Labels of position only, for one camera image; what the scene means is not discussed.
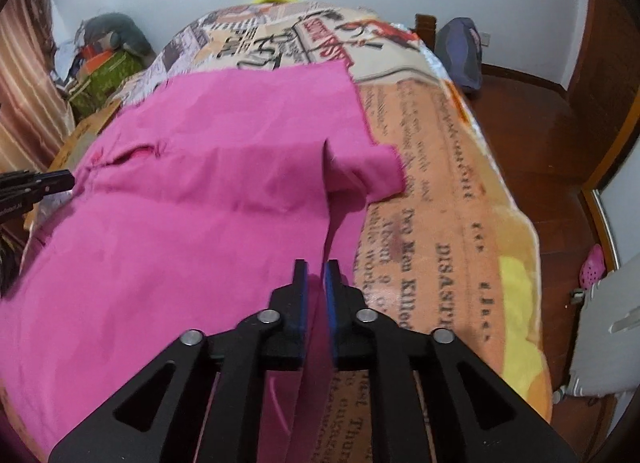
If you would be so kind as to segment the grey plush toy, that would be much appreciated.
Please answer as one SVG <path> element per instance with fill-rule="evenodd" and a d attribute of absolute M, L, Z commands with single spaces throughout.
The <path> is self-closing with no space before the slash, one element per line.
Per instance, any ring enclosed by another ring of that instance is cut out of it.
<path fill-rule="evenodd" d="M 108 12 L 82 21 L 75 35 L 78 46 L 100 44 L 104 49 L 124 49 L 139 59 L 152 60 L 155 52 L 130 16 Z"/>

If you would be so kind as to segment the brown wooden door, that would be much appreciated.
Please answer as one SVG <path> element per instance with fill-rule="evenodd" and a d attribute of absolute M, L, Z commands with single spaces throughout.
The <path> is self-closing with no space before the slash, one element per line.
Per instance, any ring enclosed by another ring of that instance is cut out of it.
<path fill-rule="evenodd" d="M 624 0 L 588 0 L 568 102 L 586 127 L 587 189 L 602 189 L 639 138 L 639 27 Z"/>

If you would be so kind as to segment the pink clog shoe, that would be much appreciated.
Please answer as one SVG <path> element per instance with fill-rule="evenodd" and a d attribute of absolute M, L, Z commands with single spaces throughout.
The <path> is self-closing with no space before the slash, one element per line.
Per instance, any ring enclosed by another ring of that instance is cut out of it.
<path fill-rule="evenodd" d="M 600 244 L 593 245 L 579 270 L 580 287 L 586 291 L 599 282 L 606 273 L 603 249 Z"/>

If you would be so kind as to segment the newspaper print blanket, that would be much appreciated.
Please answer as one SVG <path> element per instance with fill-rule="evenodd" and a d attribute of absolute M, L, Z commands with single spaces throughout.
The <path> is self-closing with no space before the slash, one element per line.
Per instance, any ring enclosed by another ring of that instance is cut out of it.
<path fill-rule="evenodd" d="M 454 331 L 550 417 L 536 232 L 471 111 L 416 34 L 370 11 L 324 2 L 218 10 L 178 33 L 117 90 L 122 104 L 113 120 L 179 75 L 332 61 L 346 65 L 372 139 L 396 151 L 405 180 L 400 193 L 368 205 L 354 274 L 345 278 L 404 329 Z M 335 375 L 330 346 L 329 361 L 329 394 L 301 462 L 362 462 L 369 455 L 368 385 L 355 373 Z"/>

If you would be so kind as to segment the purple grey backpack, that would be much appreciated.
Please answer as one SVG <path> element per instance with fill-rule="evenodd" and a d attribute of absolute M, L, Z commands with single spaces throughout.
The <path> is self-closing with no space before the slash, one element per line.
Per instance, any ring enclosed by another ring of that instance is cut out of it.
<path fill-rule="evenodd" d="M 469 18 L 454 18 L 436 34 L 435 54 L 449 78 L 465 93 L 475 94 L 483 84 L 480 33 Z"/>

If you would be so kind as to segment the striped brown curtain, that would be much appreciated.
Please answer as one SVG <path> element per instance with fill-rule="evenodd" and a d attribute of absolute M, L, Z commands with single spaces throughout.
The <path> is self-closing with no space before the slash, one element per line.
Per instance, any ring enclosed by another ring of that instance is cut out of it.
<path fill-rule="evenodd" d="M 51 0 L 8 0 L 1 9 L 1 170 L 46 170 L 75 129 L 51 74 Z"/>

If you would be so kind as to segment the yellow cardboard box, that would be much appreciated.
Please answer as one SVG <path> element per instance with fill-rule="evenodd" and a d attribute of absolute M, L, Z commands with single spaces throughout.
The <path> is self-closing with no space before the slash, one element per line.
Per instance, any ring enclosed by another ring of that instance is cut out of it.
<path fill-rule="evenodd" d="M 100 111 L 84 118 L 58 151 L 48 171 L 75 170 L 90 145 L 110 125 L 121 104 L 122 102 L 119 100 L 114 100 L 101 108 Z"/>

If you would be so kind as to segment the pink pants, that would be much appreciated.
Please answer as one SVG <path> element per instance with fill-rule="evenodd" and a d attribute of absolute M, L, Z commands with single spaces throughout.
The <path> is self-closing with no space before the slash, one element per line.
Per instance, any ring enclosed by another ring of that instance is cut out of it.
<path fill-rule="evenodd" d="M 309 457 L 332 371 L 324 263 L 354 274 L 367 207 L 400 193 L 340 61 L 179 75 L 90 146 L 1 301 L 1 397 L 37 457 L 181 333 L 216 334 L 309 270 L 302 375 L 277 376 L 262 461 Z"/>

